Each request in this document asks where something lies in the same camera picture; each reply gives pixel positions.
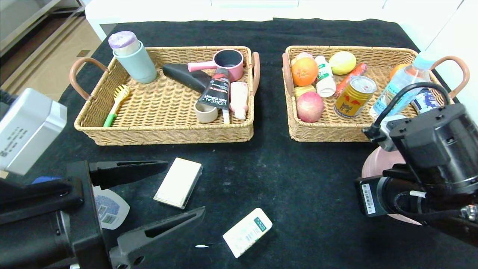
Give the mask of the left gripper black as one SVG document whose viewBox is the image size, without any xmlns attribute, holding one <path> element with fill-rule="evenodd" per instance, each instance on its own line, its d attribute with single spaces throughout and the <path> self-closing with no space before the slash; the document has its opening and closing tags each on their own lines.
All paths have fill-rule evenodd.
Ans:
<svg viewBox="0 0 478 269">
<path fill-rule="evenodd" d="M 160 160 L 79 161 L 67 165 L 64 177 L 49 182 L 1 179 L 1 268 L 77 263 L 82 269 L 152 269 L 168 262 L 203 221 L 205 206 L 123 233 L 108 254 L 91 185 L 110 189 L 167 167 Z"/>
</svg>

